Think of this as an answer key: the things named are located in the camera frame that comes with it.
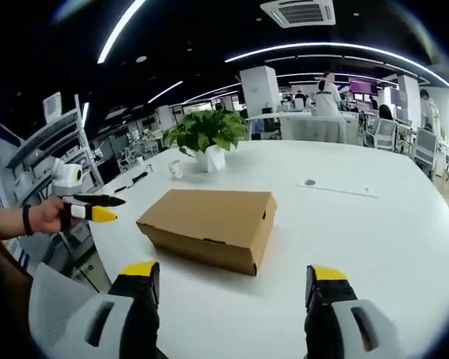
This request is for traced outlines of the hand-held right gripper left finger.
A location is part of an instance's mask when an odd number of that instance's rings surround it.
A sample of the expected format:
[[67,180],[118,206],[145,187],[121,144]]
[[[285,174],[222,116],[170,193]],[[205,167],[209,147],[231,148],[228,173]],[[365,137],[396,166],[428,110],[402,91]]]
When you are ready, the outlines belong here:
[[159,358],[159,275],[155,260],[125,267],[69,319],[62,358]]

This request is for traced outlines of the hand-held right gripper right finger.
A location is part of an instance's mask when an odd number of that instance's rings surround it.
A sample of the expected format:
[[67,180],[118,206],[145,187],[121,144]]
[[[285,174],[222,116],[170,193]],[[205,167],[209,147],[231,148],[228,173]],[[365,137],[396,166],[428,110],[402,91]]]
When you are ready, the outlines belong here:
[[309,265],[305,289],[306,358],[400,358],[392,321],[359,299],[346,275]]

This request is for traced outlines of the person's left hand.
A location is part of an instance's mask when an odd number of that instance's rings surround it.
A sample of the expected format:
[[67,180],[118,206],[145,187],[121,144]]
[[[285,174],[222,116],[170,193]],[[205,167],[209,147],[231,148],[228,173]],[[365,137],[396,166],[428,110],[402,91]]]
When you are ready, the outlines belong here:
[[63,224],[64,202],[61,198],[51,196],[41,204],[31,206],[28,210],[28,222],[33,233],[58,233],[70,227],[73,220],[70,218],[68,225]]

